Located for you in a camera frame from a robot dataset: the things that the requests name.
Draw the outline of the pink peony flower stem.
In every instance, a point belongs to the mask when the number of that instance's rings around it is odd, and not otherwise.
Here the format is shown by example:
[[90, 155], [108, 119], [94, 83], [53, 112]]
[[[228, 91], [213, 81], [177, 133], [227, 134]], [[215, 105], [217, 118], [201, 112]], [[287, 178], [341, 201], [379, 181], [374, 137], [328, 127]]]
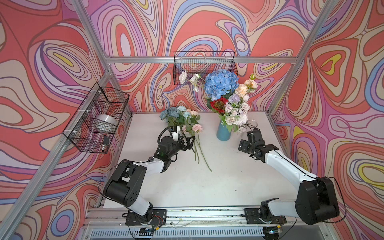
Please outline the pink peony flower stem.
[[200, 161], [200, 157], [202, 157], [203, 160], [204, 160], [204, 162], [205, 162], [205, 164], [206, 164], [206, 166], [207, 166], [207, 168], [208, 168], [209, 171], [212, 173], [213, 171], [212, 171], [212, 169], [211, 169], [211, 167], [210, 167], [210, 165], [209, 165], [209, 163], [208, 163], [208, 161], [207, 161], [207, 159], [206, 159], [206, 156], [205, 156], [205, 154], [204, 154], [204, 152], [203, 152], [203, 148], [202, 148], [202, 144], [201, 144], [201, 140], [200, 140], [200, 133], [203, 131], [203, 127], [202, 127], [202, 125], [200, 125], [199, 123], [197, 123], [197, 124], [192, 124], [191, 126], [190, 126], [190, 125], [183, 125], [183, 126], [182, 126], [182, 130], [183, 130], [183, 132], [185, 132], [185, 133], [189, 133], [192, 137], [195, 137], [195, 139], [196, 139], [196, 145], [197, 145], [197, 146], [195, 147], [195, 152], [196, 152], [197, 150], [200, 151], [199, 154], [198, 154], [198, 153], [195, 153], [196, 158], [198, 159], [198, 161]]

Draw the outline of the red gerbera flower stem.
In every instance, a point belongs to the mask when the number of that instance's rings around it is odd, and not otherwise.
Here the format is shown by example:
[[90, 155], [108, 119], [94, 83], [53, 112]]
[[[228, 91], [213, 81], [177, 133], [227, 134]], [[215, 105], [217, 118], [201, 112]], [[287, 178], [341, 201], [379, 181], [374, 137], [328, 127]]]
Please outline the red gerbera flower stem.
[[212, 111], [218, 113], [219, 115], [225, 114], [226, 104], [229, 102], [228, 99], [221, 97], [218, 100], [214, 100], [210, 102], [210, 107]]

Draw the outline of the purple and pink mixed bouquet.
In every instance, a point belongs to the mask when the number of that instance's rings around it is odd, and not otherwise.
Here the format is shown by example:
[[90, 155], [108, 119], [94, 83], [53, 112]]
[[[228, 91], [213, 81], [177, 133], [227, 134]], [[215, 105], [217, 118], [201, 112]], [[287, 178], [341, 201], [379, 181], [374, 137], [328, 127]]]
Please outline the purple and pink mixed bouquet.
[[232, 94], [229, 98], [229, 103], [231, 105], [238, 105], [241, 103], [241, 98], [236, 94]]

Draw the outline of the cream rose spray stem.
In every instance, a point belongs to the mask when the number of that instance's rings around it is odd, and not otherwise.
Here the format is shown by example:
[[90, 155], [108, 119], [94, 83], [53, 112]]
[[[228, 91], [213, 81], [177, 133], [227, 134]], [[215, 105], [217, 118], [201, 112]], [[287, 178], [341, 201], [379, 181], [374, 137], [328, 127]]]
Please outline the cream rose spray stem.
[[257, 88], [258, 84], [256, 82], [256, 75], [251, 74], [248, 80], [246, 80], [243, 84], [239, 84], [239, 86], [235, 89], [235, 94], [240, 98], [244, 98], [250, 93], [254, 93]]

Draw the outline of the white poppy flower stem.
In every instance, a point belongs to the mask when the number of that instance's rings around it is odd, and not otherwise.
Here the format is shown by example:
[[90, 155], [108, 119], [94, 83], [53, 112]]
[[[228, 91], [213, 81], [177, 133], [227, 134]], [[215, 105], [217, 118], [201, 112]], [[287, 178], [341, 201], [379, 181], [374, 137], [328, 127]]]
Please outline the white poppy flower stem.
[[182, 71], [178, 78], [181, 85], [189, 83], [192, 86], [192, 90], [198, 93], [200, 90], [203, 90], [205, 87], [205, 79], [202, 78], [200, 74], [192, 74], [191, 77], [188, 77], [188, 73], [186, 71]]

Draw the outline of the bright blue hydrangea stem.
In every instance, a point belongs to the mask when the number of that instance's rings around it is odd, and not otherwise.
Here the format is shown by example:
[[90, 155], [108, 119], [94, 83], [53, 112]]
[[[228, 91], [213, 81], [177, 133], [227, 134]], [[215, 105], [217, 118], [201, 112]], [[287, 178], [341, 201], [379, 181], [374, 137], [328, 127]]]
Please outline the bright blue hydrangea stem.
[[207, 107], [213, 109], [214, 101], [222, 98], [228, 100], [238, 86], [239, 77], [234, 72], [220, 69], [208, 74], [204, 84]]

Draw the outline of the clear glass cup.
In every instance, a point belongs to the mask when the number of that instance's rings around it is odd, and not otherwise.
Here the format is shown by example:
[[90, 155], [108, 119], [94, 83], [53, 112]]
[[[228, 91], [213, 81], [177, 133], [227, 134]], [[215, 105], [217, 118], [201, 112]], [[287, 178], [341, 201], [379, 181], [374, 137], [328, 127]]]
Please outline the clear glass cup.
[[251, 130], [253, 131], [254, 129], [256, 129], [258, 127], [258, 123], [255, 121], [255, 120], [248, 120], [245, 125]]

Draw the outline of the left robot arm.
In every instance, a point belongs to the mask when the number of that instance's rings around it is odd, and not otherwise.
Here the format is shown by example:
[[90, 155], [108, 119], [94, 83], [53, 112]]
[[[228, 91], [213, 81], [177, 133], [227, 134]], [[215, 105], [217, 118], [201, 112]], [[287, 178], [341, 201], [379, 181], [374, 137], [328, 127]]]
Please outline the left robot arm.
[[151, 216], [153, 205], [145, 200], [140, 191], [145, 180], [153, 174], [165, 172], [178, 152], [191, 150], [195, 137], [172, 133], [170, 136], [158, 137], [158, 147], [152, 157], [144, 162], [122, 160], [105, 183], [105, 198], [123, 205], [138, 216]]

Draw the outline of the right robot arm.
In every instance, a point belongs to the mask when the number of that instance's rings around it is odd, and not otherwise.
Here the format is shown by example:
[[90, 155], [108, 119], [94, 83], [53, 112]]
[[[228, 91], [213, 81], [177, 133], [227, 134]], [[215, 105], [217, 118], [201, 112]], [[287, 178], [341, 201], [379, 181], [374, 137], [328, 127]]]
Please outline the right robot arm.
[[296, 189], [294, 200], [269, 199], [261, 203], [259, 218], [271, 223], [278, 217], [294, 217], [307, 225], [325, 222], [340, 215], [335, 186], [327, 177], [318, 177], [294, 163], [275, 145], [266, 144], [258, 128], [247, 132], [238, 150], [274, 168]]

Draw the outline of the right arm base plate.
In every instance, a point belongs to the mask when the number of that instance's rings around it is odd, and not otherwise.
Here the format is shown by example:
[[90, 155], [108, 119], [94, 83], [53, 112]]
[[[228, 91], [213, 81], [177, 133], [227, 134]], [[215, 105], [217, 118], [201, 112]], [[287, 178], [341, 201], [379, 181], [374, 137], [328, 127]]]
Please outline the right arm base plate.
[[260, 208], [245, 208], [244, 214], [247, 224], [284, 225], [287, 219], [283, 216], [274, 216], [264, 206]]

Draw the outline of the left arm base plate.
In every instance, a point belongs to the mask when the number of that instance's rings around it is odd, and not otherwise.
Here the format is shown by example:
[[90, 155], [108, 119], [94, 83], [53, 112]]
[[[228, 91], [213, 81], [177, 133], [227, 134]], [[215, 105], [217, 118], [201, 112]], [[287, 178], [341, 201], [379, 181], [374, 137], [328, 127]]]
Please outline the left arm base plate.
[[129, 210], [122, 214], [126, 218], [126, 226], [163, 226], [166, 224], [166, 209], [149, 209], [143, 216]]

